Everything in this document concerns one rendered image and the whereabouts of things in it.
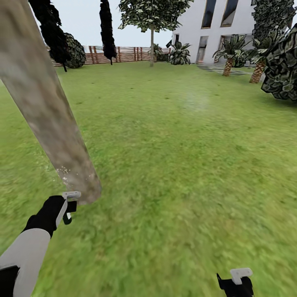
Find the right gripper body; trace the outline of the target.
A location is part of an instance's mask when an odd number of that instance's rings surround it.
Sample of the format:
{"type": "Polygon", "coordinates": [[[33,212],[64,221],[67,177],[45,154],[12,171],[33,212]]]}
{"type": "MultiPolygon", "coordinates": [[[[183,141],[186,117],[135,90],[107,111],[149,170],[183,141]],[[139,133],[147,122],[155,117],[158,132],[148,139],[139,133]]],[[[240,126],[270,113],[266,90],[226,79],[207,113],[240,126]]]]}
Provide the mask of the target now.
{"type": "Polygon", "coordinates": [[[222,280],[227,297],[239,297],[243,292],[254,295],[252,285],[247,277],[241,278],[242,284],[235,285],[231,279],[222,280]]]}

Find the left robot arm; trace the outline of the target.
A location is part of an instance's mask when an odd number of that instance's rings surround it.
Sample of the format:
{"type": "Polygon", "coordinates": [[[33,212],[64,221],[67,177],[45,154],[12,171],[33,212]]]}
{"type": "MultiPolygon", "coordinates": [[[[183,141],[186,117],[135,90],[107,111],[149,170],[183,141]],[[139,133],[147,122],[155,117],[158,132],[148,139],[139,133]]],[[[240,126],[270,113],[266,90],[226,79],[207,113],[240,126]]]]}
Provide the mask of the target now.
{"type": "Polygon", "coordinates": [[[49,198],[36,215],[32,215],[24,231],[0,256],[0,297],[30,297],[45,252],[64,213],[76,212],[81,192],[63,192],[61,197],[49,198]]]}

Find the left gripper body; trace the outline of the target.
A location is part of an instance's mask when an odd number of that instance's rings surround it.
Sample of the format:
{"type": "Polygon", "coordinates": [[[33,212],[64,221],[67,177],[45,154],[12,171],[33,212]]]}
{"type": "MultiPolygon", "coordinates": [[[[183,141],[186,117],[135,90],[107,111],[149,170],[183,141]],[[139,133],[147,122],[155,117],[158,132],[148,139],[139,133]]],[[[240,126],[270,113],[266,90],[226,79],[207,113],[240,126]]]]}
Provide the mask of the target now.
{"type": "Polygon", "coordinates": [[[76,212],[77,201],[68,202],[68,207],[65,213],[76,212]]]}

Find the pesticide atomizer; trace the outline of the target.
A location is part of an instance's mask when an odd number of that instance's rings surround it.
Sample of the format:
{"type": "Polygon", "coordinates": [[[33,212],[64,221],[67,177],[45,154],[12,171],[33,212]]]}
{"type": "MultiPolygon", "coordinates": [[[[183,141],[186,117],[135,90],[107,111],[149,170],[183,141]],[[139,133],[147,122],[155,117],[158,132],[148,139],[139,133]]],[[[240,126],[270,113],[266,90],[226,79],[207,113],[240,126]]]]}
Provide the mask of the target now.
{"type": "Polygon", "coordinates": [[[72,222],[71,213],[64,213],[63,215],[63,221],[65,224],[70,224],[72,222]]]}

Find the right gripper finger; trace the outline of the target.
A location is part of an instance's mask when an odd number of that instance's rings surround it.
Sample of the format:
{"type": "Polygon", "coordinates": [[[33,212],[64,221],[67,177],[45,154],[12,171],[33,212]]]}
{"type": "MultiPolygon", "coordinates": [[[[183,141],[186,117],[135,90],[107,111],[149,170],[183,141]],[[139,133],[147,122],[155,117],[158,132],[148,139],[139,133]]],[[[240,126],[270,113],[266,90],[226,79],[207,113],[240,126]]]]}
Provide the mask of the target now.
{"type": "Polygon", "coordinates": [[[221,279],[221,276],[217,273],[217,276],[218,276],[218,281],[219,281],[219,286],[222,290],[224,290],[224,286],[223,286],[223,283],[222,283],[222,279],[221,279]]]}

